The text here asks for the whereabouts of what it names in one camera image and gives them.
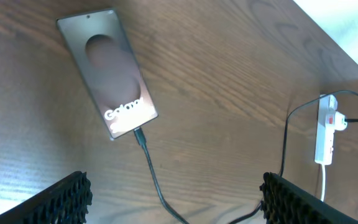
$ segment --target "white power strip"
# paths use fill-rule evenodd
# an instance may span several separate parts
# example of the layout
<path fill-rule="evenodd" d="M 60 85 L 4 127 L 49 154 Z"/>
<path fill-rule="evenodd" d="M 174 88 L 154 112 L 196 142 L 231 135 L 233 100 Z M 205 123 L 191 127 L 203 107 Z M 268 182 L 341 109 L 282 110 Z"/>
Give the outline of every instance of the white power strip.
<path fill-rule="evenodd" d="M 334 95 L 320 99 L 317 118 L 316 152 L 314 161 L 321 164 L 322 183 L 321 201 L 324 201 L 326 189 L 326 165 L 333 163 L 334 133 L 347 127 L 345 116 L 336 111 L 338 102 Z"/>

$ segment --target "wooden floor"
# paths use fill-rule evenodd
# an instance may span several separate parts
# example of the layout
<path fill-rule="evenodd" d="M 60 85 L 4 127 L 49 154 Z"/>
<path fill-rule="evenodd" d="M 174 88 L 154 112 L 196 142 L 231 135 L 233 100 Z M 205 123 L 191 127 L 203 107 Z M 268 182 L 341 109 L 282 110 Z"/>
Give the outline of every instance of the wooden floor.
<path fill-rule="evenodd" d="M 290 0 L 0 0 L 0 213 L 82 170 L 88 223 L 176 223 L 133 135 L 109 140 L 55 27 L 107 7 L 160 115 L 144 126 L 160 186 L 190 223 L 251 211 L 262 174 L 279 170 L 287 113 L 320 93 L 358 92 L 358 66 Z M 358 98 L 338 101 L 358 118 Z M 284 177 L 319 197 L 316 110 L 290 122 Z M 358 124 L 336 135 L 326 203 L 358 220 Z"/>

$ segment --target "beige surface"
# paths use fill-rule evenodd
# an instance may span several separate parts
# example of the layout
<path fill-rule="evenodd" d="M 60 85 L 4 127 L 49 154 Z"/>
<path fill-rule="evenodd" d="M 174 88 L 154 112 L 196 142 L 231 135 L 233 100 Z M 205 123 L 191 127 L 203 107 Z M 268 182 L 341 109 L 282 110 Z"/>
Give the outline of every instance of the beige surface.
<path fill-rule="evenodd" d="M 82 170 L 90 223 L 175 222 L 133 135 L 109 140 L 55 27 L 111 6 L 160 114 L 144 126 L 160 186 L 190 223 L 253 209 L 262 174 L 279 170 L 288 110 L 358 92 L 358 66 L 292 1 L 0 0 L 0 213 Z M 338 101 L 358 118 L 357 98 Z M 290 122 L 284 177 L 319 197 L 316 110 Z M 358 219 L 358 124 L 335 144 L 326 202 Z"/>

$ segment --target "brown wooden surface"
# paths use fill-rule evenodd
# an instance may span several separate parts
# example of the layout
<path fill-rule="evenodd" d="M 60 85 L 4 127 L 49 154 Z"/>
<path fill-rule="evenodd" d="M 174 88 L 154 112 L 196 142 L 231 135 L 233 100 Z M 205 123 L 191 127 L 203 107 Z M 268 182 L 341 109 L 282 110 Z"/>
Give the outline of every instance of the brown wooden surface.
<path fill-rule="evenodd" d="M 0 0 L 0 213 L 82 170 L 89 223 L 175 223 L 133 135 L 109 140 L 55 27 L 107 7 L 160 114 L 144 126 L 160 186 L 190 223 L 253 209 L 262 174 L 279 170 L 288 110 L 321 92 L 358 92 L 358 66 L 289 0 Z M 338 101 L 358 118 L 357 98 Z M 284 177 L 319 197 L 316 109 L 291 121 Z M 358 219 L 358 124 L 336 135 L 326 202 Z"/>

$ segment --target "black power cord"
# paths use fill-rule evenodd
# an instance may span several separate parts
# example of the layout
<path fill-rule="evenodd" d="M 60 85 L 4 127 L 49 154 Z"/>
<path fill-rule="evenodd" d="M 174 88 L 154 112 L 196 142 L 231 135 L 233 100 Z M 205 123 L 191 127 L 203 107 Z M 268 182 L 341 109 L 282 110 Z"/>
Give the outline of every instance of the black power cord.
<path fill-rule="evenodd" d="M 287 116 L 287 119 L 285 120 L 285 128 L 284 128 L 284 138 L 283 138 L 283 149 L 282 149 L 282 161 L 281 161 L 281 166 L 280 166 L 280 171 L 278 172 L 278 175 L 280 177 L 283 176 L 283 173 L 284 173 L 284 165 L 285 165 L 285 153 L 287 151 L 287 136 L 288 136 L 288 123 L 289 123 L 289 120 L 291 118 L 291 116 L 294 114 L 294 112 L 298 111 L 299 109 L 302 109 L 306 106 L 309 106 L 313 103 L 316 103 L 317 101 L 319 101 L 320 99 L 323 99 L 325 97 L 328 97 L 329 95 L 336 95 L 336 94 L 339 94 L 339 93 L 349 93 L 349 94 L 352 94 L 352 95 L 355 95 L 355 96 L 358 96 L 358 93 L 354 92 L 354 91 L 351 91 L 351 90 L 339 90 L 339 91 L 335 91 L 335 92 L 332 92 L 332 93 L 328 93 L 324 96 L 320 96 L 319 98 L 316 98 L 314 100 L 311 100 L 297 108 L 295 108 L 288 116 Z M 346 119 L 347 122 L 351 123 L 351 122 L 358 122 L 358 119 Z M 154 172 L 154 169 L 153 169 L 153 164 L 152 164 L 152 161 L 150 159 L 150 154 L 149 154 L 149 151 L 147 150 L 147 146 L 146 146 L 146 138 L 143 134 L 143 131 L 141 128 L 137 128 L 135 129 L 135 137 L 137 139 L 137 142 L 139 143 L 139 145 L 142 146 L 144 152 L 145 152 L 145 155 L 146 155 L 146 158 L 147 158 L 147 162 L 149 163 L 149 168 L 150 168 L 150 172 L 152 174 L 152 177 L 153 177 L 153 181 L 154 181 L 154 185 L 155 185 L 155 188 L 157 190 L 157 193 L 158 193 L 158 197 L 160 198 L 160 201 L 162 203 L 162 205 L 164 206 L 164 208 L 172 215 L 174 216 L 178 221 L 182 222 L 182 223 L 185 223 L 185 224 L 189 224 L 182 216 L 180 216 L 169 204 L 167 201 L 165 201 L 162 193 L 161 193 L 161 190 L 160 190 L 160 187 L 158 186 L 158 182 L 157 182 L 157 178 L 155 176 L 155 172 Z M 256 208 L 248 213 L 247 215 L 244 215 L 244 216 L 241 216 L 231 222 L 229 222 L 229 224 L 236 224 L 236 223 L 239 223 L 241 221 L 244 221 L 250 217 L 253 217 L 258 211 L 260 210 L 260 202 L 259 204 L 256 206 Z"/>

